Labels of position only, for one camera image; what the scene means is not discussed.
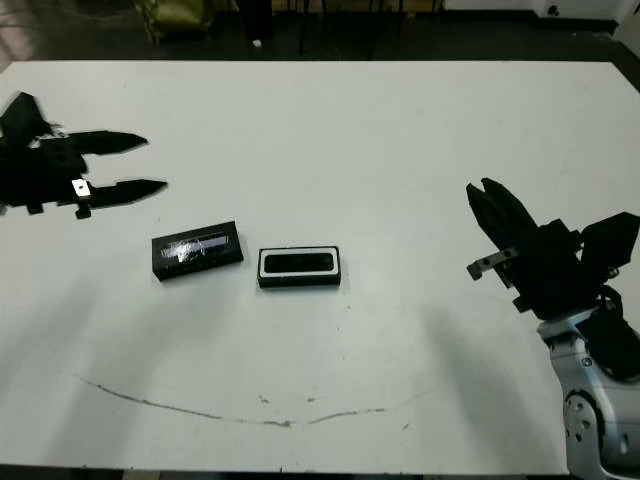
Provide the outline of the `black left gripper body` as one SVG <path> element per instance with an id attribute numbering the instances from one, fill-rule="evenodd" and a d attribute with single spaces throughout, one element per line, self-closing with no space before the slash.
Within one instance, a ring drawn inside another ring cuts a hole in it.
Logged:
<path id="1" fill-rule="evenodd" d="M 75 204 L 78 218 L 91 216 L 88 167 L 83 158 L 93 151 L 91 132 L 66 133 L 60 126 L 20 145 L 1 138 L 1 205 L 44 211 L 46 203 Z"/>

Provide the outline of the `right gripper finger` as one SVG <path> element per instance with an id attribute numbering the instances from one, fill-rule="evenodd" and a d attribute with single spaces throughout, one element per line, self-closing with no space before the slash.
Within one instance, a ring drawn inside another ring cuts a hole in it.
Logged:
<path id="1" fill-rule="evenodd" d="M 511 246 L 516 247 L 527 235 L 535 231 L 537 224 L 522 202 L 504 185 L 490 178 L 483 178 L 484 191 L 497 201 L 506 217 L 511 236 Z"/>
<path id="2" fill-rule="evenodd" d="M 469 183 L 466 186 L 469 206 L 483 232 L 499 250 L 511 246 L 511 236 L 506 217 L 493 197 Z"/>

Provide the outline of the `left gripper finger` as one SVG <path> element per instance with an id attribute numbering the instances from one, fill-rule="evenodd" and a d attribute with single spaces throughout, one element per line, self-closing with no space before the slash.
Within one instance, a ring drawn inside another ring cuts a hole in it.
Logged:
<path id="1" fill-rule="evenodd" d="M 134 179 L 95 187 L 92 190 L 92 205 L 115 206 L 137 202 L 158 193 L 167 186 L 168 183 L 165 181 Z"/>
<path id="2" fill-rule="evenodd" d="M 147 145 L 139 135 L 116 131 L 85 131 L 71 133 L 64 141 L 64 152 L 85 155 L 109 155 L 123 153 Z"/>

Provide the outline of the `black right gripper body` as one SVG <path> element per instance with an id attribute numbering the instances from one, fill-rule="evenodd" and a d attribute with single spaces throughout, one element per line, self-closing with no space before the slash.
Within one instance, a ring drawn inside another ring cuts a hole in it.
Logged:
<path id="1" fill-rule="evenodd" d="M 556 219 L 473 261 L 467 272 L 477 281 L 495 271 L 505 287 L 518 292 L 518 312 L 553 320 L 595 302 L 597 287 L 576 255 L 580 249 L 579 232 Z"/>

